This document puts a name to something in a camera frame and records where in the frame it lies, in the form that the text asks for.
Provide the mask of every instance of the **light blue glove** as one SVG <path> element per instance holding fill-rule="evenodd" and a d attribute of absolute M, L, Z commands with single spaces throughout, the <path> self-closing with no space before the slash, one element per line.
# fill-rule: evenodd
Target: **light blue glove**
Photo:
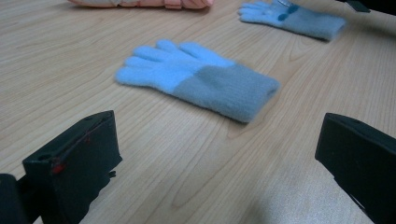
<path fill-rule="evenodd" d="M 169 40 L 135 49 L 116 80 L 163 91 L 241 122 L 253 120 L 280 86 L 196 43 L 177 46 Z"/>
<path fill-rule="evenodd" d="M 277 0 L 244 3 L 239 9 L 240 21 L 262 23 L 300 35 L 332 40 L 344 27 L 346 21 L 340 17 L 324 14 L 291 4 L 282 5 Z"/>

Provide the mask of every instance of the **glove cuff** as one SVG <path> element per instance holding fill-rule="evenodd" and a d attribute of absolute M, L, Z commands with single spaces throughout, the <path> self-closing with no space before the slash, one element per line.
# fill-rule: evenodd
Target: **glove cuff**
<path fill-rule="evenodd" d="M 334 39 L 346 23 L 340 17 L 296 5 L 289 7 L 288 13 L 280 15 L 279 19 L 284 20 L 282 28 L 285 30 L 328 41 Z"/>
<path fill-rule="evenodd" d="M 275 79 L 241 64 L 206 66 L 182 81 L 172 94 L 231 119 L 250 122 L 279 86 Z"/>

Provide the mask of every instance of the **table surface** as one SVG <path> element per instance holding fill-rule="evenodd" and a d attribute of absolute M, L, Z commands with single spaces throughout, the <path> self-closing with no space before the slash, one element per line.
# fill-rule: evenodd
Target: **table surface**
<path fill-rule="evenodd" d="M 0 172 L 22 177 L 25 157 L 114 110 L 123 161 L 81 223 L 371 223 L 314 155 L 327 112 L 396 136 L 396 17 L 294 1 L 347 20 L 323 42 L 243 23 L 243 2 L 169 10 L 2 0 Z M 198 42 L 282 88 L 241 124 L 115 82 L 134 48 L 163 38 Z"/>

